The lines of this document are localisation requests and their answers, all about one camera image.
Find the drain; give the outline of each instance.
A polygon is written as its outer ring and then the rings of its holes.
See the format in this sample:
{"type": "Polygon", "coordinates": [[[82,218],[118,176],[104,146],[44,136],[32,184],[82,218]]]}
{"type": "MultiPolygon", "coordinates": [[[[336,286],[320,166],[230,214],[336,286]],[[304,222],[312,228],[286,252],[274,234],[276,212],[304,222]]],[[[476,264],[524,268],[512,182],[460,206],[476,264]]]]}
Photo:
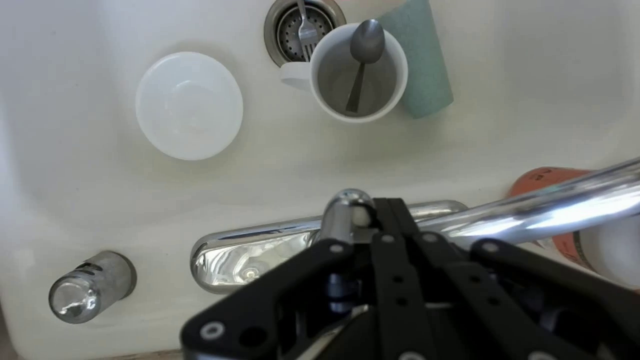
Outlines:
{"type": "MultiPolygon", "coordinates": [[[[306,18],[318,28],[320,36],[346,22],[334,0],[306,0],[306,18]]],[[[298,28],[300,10],[296,0],[276,0],[264,20],[264,44],[278,66],[304,62],[298,28]]]]}

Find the chrome faucet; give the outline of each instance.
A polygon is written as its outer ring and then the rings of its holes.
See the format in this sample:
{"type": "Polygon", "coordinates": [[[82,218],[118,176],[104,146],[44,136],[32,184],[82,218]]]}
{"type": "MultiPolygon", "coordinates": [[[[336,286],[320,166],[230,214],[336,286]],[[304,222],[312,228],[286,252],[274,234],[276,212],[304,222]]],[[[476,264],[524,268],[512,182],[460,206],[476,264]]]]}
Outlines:
{"type": "MultiPolygon", "coordinates": [[[[354,226],[366,222],[366,206],[366,192],[344,190],[330,202],[324,220],[306,218],[204,236],[190,258],[192,274],[202,288],[228,292],[312,246],[314,238],[358,242],[354,226]],[[352,222],[330,220],[338,214],[352,222]]],[[[420,230],[440,232],[460,248],[480,238],[526,242],[594,228],[640,214],[640,158],[478,208],[448,200],[416,204],[410,210],[420,230]]]]}

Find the sink basin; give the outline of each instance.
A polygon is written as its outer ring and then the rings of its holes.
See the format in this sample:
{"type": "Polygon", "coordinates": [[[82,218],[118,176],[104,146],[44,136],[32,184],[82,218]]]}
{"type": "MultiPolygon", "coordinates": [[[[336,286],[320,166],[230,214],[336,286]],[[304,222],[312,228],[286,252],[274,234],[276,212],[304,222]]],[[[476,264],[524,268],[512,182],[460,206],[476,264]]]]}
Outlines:
{"type": "MultiPolygon", "coordinates": [[[[400,2],[338,0],[350,22],[400,2]]],[[[472,206],[534,166],[638,156],[638,2],[430,4],[456,100],[370,126],[338,124],[280,84],[262,44],[270,2],[2,4],[0,302],[18,352],[178,348],[180,326],[218,300],[190,276],[198,238],[316,216],[340,188],[472,206]],[[148,66],[182,50],[222,62],[244,96],[236,142],[202,162],[160,154],[134,114],[148,66]],[[134,294],[92,322],[60,322],[50,286],[100,250],[136,266],[134,294]]]]}

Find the white lid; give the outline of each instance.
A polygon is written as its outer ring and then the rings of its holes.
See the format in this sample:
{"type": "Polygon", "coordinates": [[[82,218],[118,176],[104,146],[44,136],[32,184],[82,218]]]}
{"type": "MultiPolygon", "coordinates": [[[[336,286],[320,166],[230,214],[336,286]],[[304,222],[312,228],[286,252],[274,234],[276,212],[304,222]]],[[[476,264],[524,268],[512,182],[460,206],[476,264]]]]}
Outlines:
{"type": "Polygon", "coordinates": [[[214,58],[176,52],[140,80],[136,114],[144,136],[164,154],[204,160],[232,144],[242,124],[242,94],[214,58]]]}

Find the white cup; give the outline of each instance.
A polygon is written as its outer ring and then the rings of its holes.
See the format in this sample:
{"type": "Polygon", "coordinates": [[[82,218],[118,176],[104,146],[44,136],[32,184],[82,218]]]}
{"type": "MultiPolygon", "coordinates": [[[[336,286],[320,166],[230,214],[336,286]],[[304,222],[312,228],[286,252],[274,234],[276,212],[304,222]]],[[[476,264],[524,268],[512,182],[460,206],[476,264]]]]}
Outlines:
{"type": "Polygon", "coordinates": [[[384,32],[384,54],[364,68],[360,110],[350,114],[346,102],[360,66],[350,54],[350,38],[356,28],[358,24],[344,24],[332,30],[318,42],[310,62],[286,62],[280,68],[280,78],[284,84],[308,90],[332,118],[366,124],[382,118],[400,102],[408,64],[398,40],[384,32]]]}

